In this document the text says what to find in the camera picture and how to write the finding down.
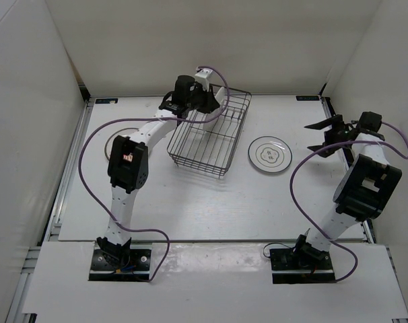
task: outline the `wire rack basket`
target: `wire rack basket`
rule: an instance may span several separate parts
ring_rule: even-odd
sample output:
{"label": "wire rack basket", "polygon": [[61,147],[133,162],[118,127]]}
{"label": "wire rack basket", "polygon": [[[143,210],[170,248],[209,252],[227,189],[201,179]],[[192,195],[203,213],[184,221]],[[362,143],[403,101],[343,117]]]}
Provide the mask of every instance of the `wire rack basket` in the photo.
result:
{"label": "wire rack basket", "polygon": [[[213,85],[215,93],[219,88]],[[228,107],[212,127],[188,122],[177,127],[167,149],[174,163],[218,178],[224,176],[234,158],[251,98],[249,92],[230,88]],[[193,111],[188,119],[202,121],[205,114]]]}

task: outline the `rack wire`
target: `rack wire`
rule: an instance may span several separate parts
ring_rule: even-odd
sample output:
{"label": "rack wire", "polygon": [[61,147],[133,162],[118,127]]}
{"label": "rack wire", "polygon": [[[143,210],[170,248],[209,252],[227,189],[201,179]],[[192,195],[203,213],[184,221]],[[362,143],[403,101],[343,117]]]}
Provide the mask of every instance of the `rack wire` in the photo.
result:
{"label": "rack wire", "polygon": [[[215,93],[219,88],[213,84]],[[249,92],[230,88],[228,107],[211,128],[188,122],[177,127],[167,148],[174,163],[223,177],[234,158],[251,98]],[[202,121],[205,114],[193,111],[188,119]]]}

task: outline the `white table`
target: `white table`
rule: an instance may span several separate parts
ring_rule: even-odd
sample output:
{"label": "white table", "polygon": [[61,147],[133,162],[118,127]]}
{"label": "white table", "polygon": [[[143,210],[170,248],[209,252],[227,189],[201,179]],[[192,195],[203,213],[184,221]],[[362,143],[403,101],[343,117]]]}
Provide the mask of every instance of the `white table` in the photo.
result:
{"label": "white table", "polygon": [[[95,104],[87,129],[89,135],[102,123],[115,118],[150,117],[161,98],[119,98],[117,104]],[[323,142],[322,131],[304,126],[325,119],[319,101],[298,102],[295,96],[254,96],[230,171],[223,180],[175,166],[166,152],[170,135],[151,153],[149,180],[137,195],[132,227],[156,227],[174,241],[294,240],[310,224],[293,204],[289,179],[294,166]],[[141,122],[116,124],[100,131],[84,157],[84,176],[101,200],[109,205],[111,190],[106,173],[104,144],[116,130],[139,127]],[[293,153],[290,168],[270,176],[250,164],[247,149],[258,137],[271,135],[284,140]],[[337,154],[316,157],[298,174],[295,191],[305,210],[319,221],[332,204],[333,193],[344,175]],[[71,182],[59,240],[92,241],[104,235],[108,216],[84,190],[78,175]],[[137,240],[162,240],[158,234],[133,234]],[[364,238],[358,224],[341,238]]]}
{"label": "white table", "polygon": [[[152,284],[88,281],[93,246],[44,243],[24,313],[37,313],[36,323],[391,323],[408,318],[384,246],[346,244],[358,255],[357,271],[338,284],[311,285],[273,285],[262,244],[175,244]],[[164,248],[155,245],[151,268]],[[353,264],[338,248],[331,248],[331,256],[336,277]]]}

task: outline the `dish rack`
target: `dish rack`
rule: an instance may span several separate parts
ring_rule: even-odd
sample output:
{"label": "dish rack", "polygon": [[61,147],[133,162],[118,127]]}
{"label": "dish rack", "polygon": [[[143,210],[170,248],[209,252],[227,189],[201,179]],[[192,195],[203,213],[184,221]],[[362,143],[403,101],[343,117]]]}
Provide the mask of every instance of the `dish rack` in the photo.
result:
{"label": "dish rack", "polygon": [[[213,84],[214,93],[220,86]],[[168,154],[178,166],[223,177],[230,169],[242,133],[252,95],[230,88],[228,107],[208,130],[203,124],[183,122],[173,133],[168,144]],[[205,114],[190,113],[189,120],[205,120]]]}

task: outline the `wire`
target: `wire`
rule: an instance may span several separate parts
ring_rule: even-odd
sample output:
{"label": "wire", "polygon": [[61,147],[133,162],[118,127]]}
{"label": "wire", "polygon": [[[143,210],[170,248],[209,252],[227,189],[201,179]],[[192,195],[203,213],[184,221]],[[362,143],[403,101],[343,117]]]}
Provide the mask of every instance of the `wire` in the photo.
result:
{"label": "wire", "polygon": [[[396,132],[398,132],[398,134],[400,134],[400,136],[402,137],[402,139],[404,140],[406,147],[407,147],[407,151],[408,151],[408,140],[405,136],[404,133],[402,133],[399,129],[397,129],[396,127],[394,127],[393,125],[390,125],[389,123],[383,122],[383,124],[385,124],[386,126],[396,130]],[[305,216],[305,218],[307,220],[309,220],[309,222],[311,224],[313,224],[313,226],[326,238],[328,239],[328,241],[330,241],[330,243],[334,244],[336,247],[339,247],[340,249],[343,249],[347,252],[349,252],[352,256],[353,259],[355,260],[355,263],[352,267],[352,269],[343,277],[335,279],[334,281],[332,281],[332,283],[337,283],[339,281],[344,281],[346,278],[348,278],[349,276],[351,276],[353,274],[353,272],[357,269],[358,267],[358,257],[357,255],[350,250],[349,248],[342,246],[341,244],[338,244],[337,242],[333,241],[329,235],[327,233],[325,233],[324,230],[322,230],[318,224],[316,224],[316,222],[305,212],[305,210],[303,210],[303,208],[301,208],[300,204],[297,201],[297,198],[295,197],[294,194],[294,178],[298,172],[298,170],[312,157],[314,157],[315,155],[318,155],[319,153],[322,153],[328,149],[332,149],[332,148],[336,148],[336,147],[343,147],[343,146],[349,146],[349,145],[353,145],[356,143],[365,143],[367,145],[383,145],[383,146],[387,146],[388,148],[391,148],[397,155],[399,155],[400,157],[402,157],[403,159],[408,159],[408,152],[407,155],[403,155],[396,147],[392,146],[389,143],[386,143],[385,141],[367,141],[367,140],[355,140],[355,141],[344,141],[341,143],[334,143],[331,145],[327,145],[323,148],[320,148],[314,152],[312,152],[309,156],[307,156],[306,158],[304,158],[294,169],[294,171],[292,172],[291,175],[291,179],[290,179],[290,193],[291,193],[291,197],[292,200],[294,201],[294,204],[297,206],[298,210],[301,212],[301,214],[303,214],[303,216]]]}
{"label": "wire", "polygon": [[107,160],[110,160],[110,156],[108,155],[108,152],[107,152],[108,143],[110,142],[110,140],[111,140],[115,135],[117,135],[118,133],[121,133],[122,131],[125,131],[125,130],[138,130],[138,128],[134,128],[134,127],[123,128],[123,129],[121,129],[121,130],[116,131],[116,132],[113,133],[111,136],[109,136],[109,138],[107,139],[107,141],[105,142],[105,145],[104,145],[104,154],[105,154],[105,158],[106,158]]}
{"label": "wire", "polygon": [[288,246],[286,246],[285,244],[281,244],[280,242],[271,242],[271,243],[269,243],[269,244],[266,244],[266,245],[264,246],[264,248],[263,248],[263,256],[264,256],[265,258],[267,258],[267,259],[270,259],[270,256],[266,256],[266,255],[265,255],[265,248],[268,247],[268,246],[271,246],[272,244],[280,244],[280,245],[282,245],[282,246],[285,246],[285,247],[288,248],[288,249],[292,249],[292,247],[288,247]]}
{"label": "wire", "polygon": [[181,119],[181,118],[174,118],[174,117],[162,117],[162,118],[122,118],[122,119],[116,119],[116,120],[112,120],[109,122],[106,122],[102,125],[100,125],[98,128],[96,128],[94,130],[93,133],[90,134],[90,136],[87,138],[87,140],[85,141],[83,148],[81,149],[81,153],[78,159],[78,175],[80,177],[81,183],[83,184],[84,188],[86,189],[86,191],[89,193],[89,195],[107,212],[107,214],[110,216],[110,218],[117,224],[117,226],[119,228],[121,228],[124,231],[127,232],[133,232],[133,233],[141,233],[141,232],[156,232],[158,234],[163,235],[163,237],[166,240],[166,251],[161,259],[161,261],[159,262],[159,264],[157,265],[153,275],[146,280],[141,280],[141,281],[145,281],[147,283],[150,283],[154,280],[156,274],[159,271],[159,268],[162,266],[162,264],[164,263],[169,251],[170,251],[170,245],[171,245],[171,241],[170,238],[168,237],[168,235],[159,229],[131,229],[129,227],[125,227],[124,225],[122,225],[121,223],[119,223],[116,219],[116,217],[114,216],[114,214],[111,213],[110,209],[93,193],[93,191],[90,189],[88,183],[86,182],[84,175],[83,175],[83,156],[84,153],[86,152],[86,148],[88,147],[90,141],[95,137],[95,135],[101,131],[103,128],[111,125],[111,124],[115,124],[115,123],[119,123],[119,122],[126,122],[126,121],[158,121],[158,120],[175,120],[175,121],[182,121],[182,122],[189,122],[189,123],[207,123],[207,122],[211,122],[217,118],[219,118],[219,116],[224,113],[225,109],[228,107],[228,104],[230,103],[230,88],[228,87],[228,82],[226,81],[225,77],[216,69],[214,69],[213,67],[207,66],[207,65],[203,65],[203,66],[198,66],[198,69],[211,69],[213,72],[215,72],[216,74],[219,75],[219,77],[221,78],[222,82],[224,83],[224,87],[226,89],[226,99],[225,99],[225,105],[224,107],[221,109],[221,111],[219,113],[217,113],[213,118],[207,119],[207,120],[202,120],[202,121],[198,121],[198,120],[187,120],[187,119]]}

